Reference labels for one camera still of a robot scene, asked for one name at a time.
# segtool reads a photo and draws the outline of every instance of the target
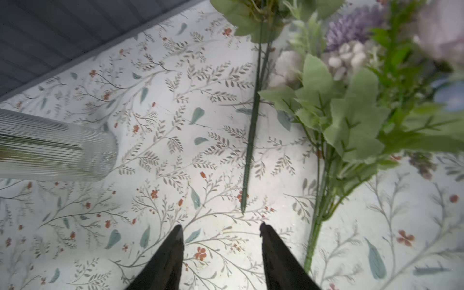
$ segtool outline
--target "purple flower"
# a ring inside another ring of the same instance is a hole
[[[432,87],[437,90],[433,96],[434,102],[446,105],[446,111],[464,110],[464,81],[446,83],[440,79],[432,83]]]
[[[332,52],[351,40],[364,43],[369,39],[370,28],[384,24],[384,11],[377,5],[358,7],[352,13],[330,22],[326,34],[327,51]]]

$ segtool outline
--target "clear glass cup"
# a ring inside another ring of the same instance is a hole
[[[0,178],[97,181],[117,153],[111,132],[0,109]]]

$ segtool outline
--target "flower bouquet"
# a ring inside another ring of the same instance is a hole
[[[259,43],[242,209],[259,97],[293,116],[316,152],[306,271],[322,223],[359,185],[397,166],[395,155],[464,151],[464,32],[452,22],[462,21],[463,1],[382,1],[329,20],[344,1],[211,2],[238,26],[236,35]],[[266,82],[270,43],[286,24],[296,29],[288,36],[291,49]]]

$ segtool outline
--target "tablecloth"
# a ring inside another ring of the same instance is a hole
[[[119,144],[101,182],[0,180],[0,289],[122,290],[176,224],[183,290],[265,289],[263,221],[303,263],[317,157],[267,102],[239,209],[257,46],[234,29],[202,2],[0,105]],[[324,224],[324,290],[462,288],[464,156],[397,158]]]

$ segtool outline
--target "ribbed glass vase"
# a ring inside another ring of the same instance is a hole
[[[97,181],[117,152],[110,132],[0,109],[0,178]]]

